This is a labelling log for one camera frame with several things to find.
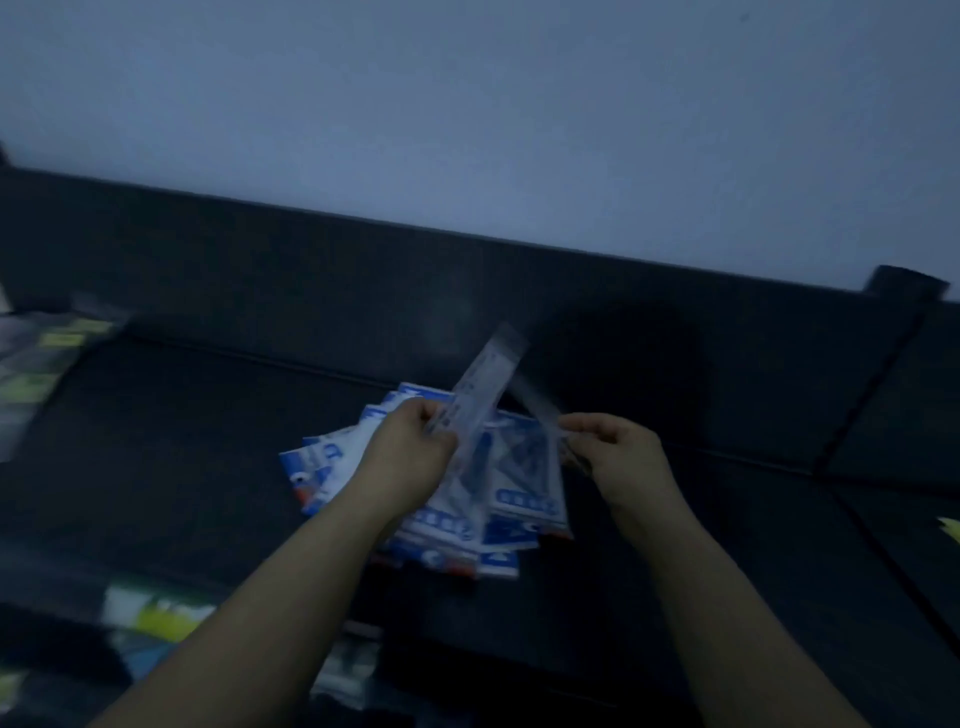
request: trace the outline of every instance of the blue and white packet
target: blue and white packet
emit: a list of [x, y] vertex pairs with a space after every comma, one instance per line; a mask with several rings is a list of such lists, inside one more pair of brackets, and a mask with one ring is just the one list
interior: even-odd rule
[[479, 559], [472, 553], [449, 546], [438, 546], [416, 534], [398, 531], [381, 550], [396, 558], [400, 564], [413, 561], [431, 571], [476, 576]]
[[[487, 524], [488, 499], [476, 487], [476, 473], [487, 468], [489, 452], [477, 464], [484, 426], [507, 388], [526, 342], [509, 327], [501, 327], [477, 354], [453, 388], [453, 395], [426, 425], [427, 432], [456, 433], [459, 445], [437, 492], [426, 505], [404, 520], [401, 528], [438, 545], [455, 547], [479, 560]], [[434, 394], [427, 387], [410, 394]]]
[[317, 479], [317, 464], [314, 462], [310, 448], [287, 450], [280, 454], [280, 466], [287, 473], [287, 479], [294, 487], [297, 500], [303, 506], [304, 513], [308, 504], [320, 491], [320, 482]]
[[484, 529], [483, 550], [486, 553], [518, 551], [540, 546], [540, 526], [519, 519], [490, 516]]
[[341, 445], [343, 457], [333, 463], [324, 482], [324, 490], [329, 498], [336, 497], [353, 477], [367, 444], [388, 414], [388, 410], [376, 404], [368, 404], [363, 408], [359, 422]]
[[480, 557], [477, 576], [495, 576], [501, 579], [517, 579], [520, 576], [520, 559], [515, 551], [485, 553]]
[[489, 472], [492, 514], [569, 535], [558, 442], [535, 420], [499, 412]]

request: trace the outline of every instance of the plastic packet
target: plastic packet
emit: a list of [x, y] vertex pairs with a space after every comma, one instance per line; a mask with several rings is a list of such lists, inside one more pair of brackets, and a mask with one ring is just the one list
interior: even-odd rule
[[353, 477], [363, 458], [364, 450], [367, 449], [367, 444], [388, 414], [390, 414], [389, 410], [377, 404], [368, 404], [363, 408], [359, 422], [344, 440], [343, 457], [333, 464], [325, 480], [324, 488], [328, 499], [340, 493]]
[[556, 436], [536, 421], [499, 413], [493, 435], [489, 507], [493, 514], [548, 526], [569, 536]]
[[507, 388], [525, 348], [526, 342], [512, 328], [498, 328], [454, 386], [450, 399], [427, 423], [428, 432], [455, 432], [459, 445], [437, 492], [403, 522], [404, 530], [437, 544], [455, 546], [479, 559], [488, 499], [485, 488], [473, 487], [475, 481], [469, 471], [475, 467], [475, 452], [484, 434], [484, 425]]

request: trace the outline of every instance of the package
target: package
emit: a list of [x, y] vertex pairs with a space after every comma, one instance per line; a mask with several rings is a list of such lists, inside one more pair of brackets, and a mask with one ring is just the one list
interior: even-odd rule
[[402, 382], [380, 404], [367, 405], [357, 425], [303, 438], [303, 447], [281, 453], [303, 512], [316, 513], [339, 493], [380, 423], [404, 400], [438, 401], [426, 428], [456, 432], [457, 451], [437, 492], [372, 560], [517, 578], [519, 551], [537, 548], [541, 535], [569, 535], [557, 437], [533, 418], [495, 410], [524, 346], [502, 328], [452, 392]]
[[343, 441], [343, 457], [332, 464], [330, 473], [325, 479], [324, 488], [328, 498], [333, 498], [340, 493], [353, 477], [363, 458], [364, 450], [367, 449], [367, 444], [388, 414], [390, 414], [389, 410], [377, 404], [368, 404], [364, 407], [359, 422]]
[[0, 462], [13, 457], [37, 410], [80, 355], [129, 319], [129, 312], [84, 294], [74, 296], [68, 313], [0, 317]]
[[555, 437], [534, 420], [499, 413], [491, 428], [491, 513], [568, 532], [564, 482]]

